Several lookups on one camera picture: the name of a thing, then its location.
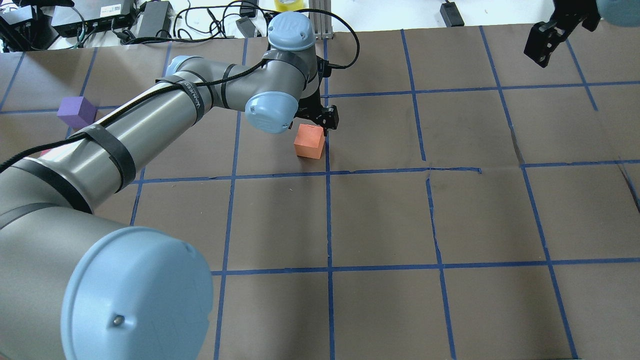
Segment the power adapter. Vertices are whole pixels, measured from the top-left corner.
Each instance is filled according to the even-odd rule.
[[[165,37],[169,34],[173,7],[168,1],[147,1],[143,4],[144,16],[138,27],[138,37]]]
[[[442,6],[440,7],[440,14],[442,15],[444,23],[447,24],[448,28],[451,28],[453,26],[465,25],[465,21],[462,20],[462,16],[458,11],[456,3],[450,3],[449,0],[447,0],[447,2],[442,4]]]

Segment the black cable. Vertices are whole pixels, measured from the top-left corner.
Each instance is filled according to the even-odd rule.
[[[210,8],[226,8],[226,7],[240,7],[240,5],[221,5],[221,6],[198,6],[198,7],[193,7],[193,8],[187,8],[187,9],[183,9],[181,10],[176,17],[180,16],[180,14],[185,13],[189,10],[197,10],[197,9],[210,9]],[[271,14],[271,13],[277,13],[277,12],[271,12],[269,10],[266,11],[266,14]],[[226,17],[231,16],[231,15],[238,15],[238,14],[226,14]],[[267,21],[267,25],[268,25],[268,20],[269,20],[269,16],[267,16],[265,18],[265,21]],[[209,28],[213,31],[212,28],[214,26],[214,24],[210,24]],[[212,39],[216,39],[216,38],[228,38],[226,36],[226,34],[224,34],[220,27],[218,27],[218,31],[213,33],[212,36],[208,37],[208,38],[201,38],[201,39],[186,39],[186,38],[180,38],[178,37],[178,34],[176,33],[176,22],[173,22],[173,36],[171,37],[169,34],[169,37],[141,37],[141,38],[135,38],[132,39],[130,41],[124,42],[124,45],[131,45],[131,44],[156,44],[156,43],[161,43],[161,42],[185,42],[185,43],[197,43],[197,42],[205,42],[208,40],[212,40]]]
[[[82,40],[84,39],[84,36],[85,36],[85,34],[86,34],[87,25],[86,25],[86,21],[84,20],[84,17],[83,17],[83,16],[82,16],[82,14],[81,14],[77,9],[76,9],[76,7],[75,7],[75,6],[71,6],[71,10],[75,11],[75,12],[76,12],[76,14],[78,14],[78,16],[80,16],[80,20],[81,20],[81,22],[82,22],[82,23],[81,23],[81,29],[82,29],[82,30],[81,30],[80,34],[79,34],[78,36],[76,36],[76,41],[77,41],[77,42],[76,42],[76,44],[75,44],[75,47],[77,47],[77,46],[82,42]]]
[[[178,29],[178,38],[183,38],[180,36],[181,31],[184,31],[187,35],[189,35],[189,40],[193,40],[193,37],[191,36],[191,34],[189,34],[189,32],[186,31],[185,29]]]
[[[171,33],[168,30],[165,30],[165,29],[158,30],[156,32],[156,37],[158,37],[158,34],[161,34],[161,33],[166,33],[166,36],[171,37]]]
[[[235,0],[235,1],[232,1],[231,3],[229,3],[229,4],[227,4],[227,5],[217,5],[217,6],[194,6],[194,7],[192,7],[192,8],[182,9],[182,10],[180,10],[180,11],[176,14],[176,16],[175,16],[175,17],[176,17],[176,19],[177,19],[177,18],[179,18],[183,13],[189,12],[189,11],[191,11],[191,10],[198,10],[198,9],[222,9],[222,8],[227,9],[227,8],[240,8],[240,7],[242,7],[242,5],[233,5],[234,3],[242,3],[242,0]],[[254,8],[254,9],[256,9],[256,10],[260,10],[260,11],[263,13],[263,16],[264,16],[265,11],[267,11],[267,10],[262,9],[262,8],[261,8],[261,7],[259,7],[259,6],[254,6],[253,4],[245,3],[245,4],[244,4],[244,6],[251,6],[252,8]],[[173,22],[173,26],[172,26],[172,35],[173,35],[174,37],[176,37],[176,36],[177,36],[177,30],[176,30],[176,27],[177,27],[177,21],[174,21],[174,22]],[[223,28],[223,29],[222,29],[222,34],[223,34],[223,36],[226,36],[225,31],[224,31],[224,23],[222,23],[222,28]]]
[[[0,173],[5,171],[6,169],[10,168],[13,164],[15,164],[18,161],[26,158],[29,155],[33,155],[36,152],[53,149],[55,147],[59,147],[59,146],[66,145],[66,144],[69,144],[69,143],[74,143],[74,142],[76,142],[78,140],[82,140],[83,138],[86,138],[86,136],[87,136],[86,134],[81,133],[81,134],[78,134],[77,136],[71,136],[68,139],[60,140],[58,142],[47,143],[47,144],[44,144],[44,145],[34,146],[34,147],[30,148],[30,149],[27,149],[25,151],[19,152],[18,154],[13,155],[11,158],[7,159],[5,162],[0,164]]]
[[[189,4],[189,8],[191,8],[191,0],[187,0],[187,3]],[[209,35],[211,35],[212,31],[209,31],[209,32],[200,31],[199,29],[196,29],[193,26],[189,25],[188,17],[189,17],[189,12],[186,12],[184,14],[184,24],[187,26],[187,28],[192,29],[194,31],[197,31],[197,32],[199,32],[201,34],[209,34]]]
[[[321,14],[329,15],[330,17],[333,17],[334,19],[336,19],[339,22],[341,22],[342,25],[345,25],[345,27],[347,27],[347,29],[349,29],[349,32],[353,36],[353,40],[355,40],[355,42],[356,42],[356,54],[354,55],[353,60],[351,60],[351,62],[348,63],[347,65],[336,65],[336,64],[329,63],[329,67],[331,67],[332,69],[346,69],[346,68],[351,67],[353,64],[356,63],[356,61],[358,61],[358,56],[360,56],[360,39],[358,39],[358,35],[356,34],[355,30],[349,24],[347,24],[346,21],[342,20],[341,17],[339,17],[338,15],[335,15],[332,12],[328,12],[328,11],[320,10],[320,9],[300,9],[300,10],[296,10],[296,12],[299,12],[299,13],[305,13],[305,12],[308,12],[308,13],[321,13]]]
[[[269,27],[269,22],[267,21],[267,17],[265,15],[265,10],[264,9],[262,9],[261,7],[259,7],[257,5],[253,5],[251,3],[247,3],[246,1],[243,1],[243,0],[233,0],[229,4],[227,4],[225,6],[224,11],[222,11],[222,33],[225,36],[225,38],[227,37],[227,29],[225,27],[225,15],[227,14],[227,10],[229,8],[231,8],[231,7],[250,7],[250,8],[254,8],[256,10],[260,10],[260,12],[262,13],[262,17],[267,22],[267,27]]]
[[[111,32],[120,39],[120,45],[128,45],[131,41],[136,39],[136,35],[134,35],[129,29],[124,29],[121,32],[115,31],[115,21],[115,18],[111,19]]]
[[[82,41],[80,41],[80,44],[77,45],[77,47],[84,47],[84,44],[89,40],[89,38],[94,35],[96,32],[98,31],[98,27],[94,27],[93,30],[89,31],[89,34],[87,34],[84,39],[82,39]]]
[[[209,17],[211,18],[211,23],[209,24],[209,33],[211,34],[211,36],[217,36],[217,35],[221,34],[222,33],[222,24],[220,24],[220,21],[218,20],[218,18],[216,18],[216,16],[213,14],[211,9],[207,9],[207,13],[209,14]],[[211,28],[214,25],[218,29],[218,32],[216,32],[215,35],[213,35],[213,28]]]

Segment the light blue joint cap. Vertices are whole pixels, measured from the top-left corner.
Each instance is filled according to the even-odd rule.
[[[209,265],[147,227],[114,231],[82,257],[60,319],[68,360],[195,359],[212,308]]]
[[[302,13],[276,15],[267,29],[269,43],[278,50],[302,51],[316,43],[311,20]]]
[[[289,128],[298,112],[295,97],[279,91],[254,95],[246,102],[244,113],[253,127],[271,134],[280,134]]]
[[[166,75],[165,76],[169,76],[169,75],[173,75],[178,71],[178,68],[182,65],[182,63],[184,63],[185,61],[191,59],[191,58],[202,58],[201,56],[191,56],[191,55],[178,55],[176,57],[173,58],[173,60],[171,60],[171,63],[169,64],[169,66],[167,66],[166,68]]]
[[[596,0],[598,12],[617,26],[640,26],[640,0]]]

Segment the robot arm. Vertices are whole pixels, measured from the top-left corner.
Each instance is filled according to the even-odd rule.
[[[640,0],[554,0],[555,11],[548,22],[531,28],[525,55],[547,67],[551,53],[575,28],[594,31],[600,18],[617,26],[640,26]]]
[[[0,354],[197,356],[212,309],[204,257],[159,231],[91,213],[214,106],[244,111],[268,133],[295,116],[335,129],[336,108],[320,103],[327,63],[316,56],[309,19],[277,15],[269,43],[254,68],[178,57],[168,76],[81,137],[0,172]]]

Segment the orange cube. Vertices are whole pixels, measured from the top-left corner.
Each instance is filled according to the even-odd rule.
[[[324,149],[324,132],[321,126],[300,124],[296,140],[293,141],[296,155],[319,159]]]

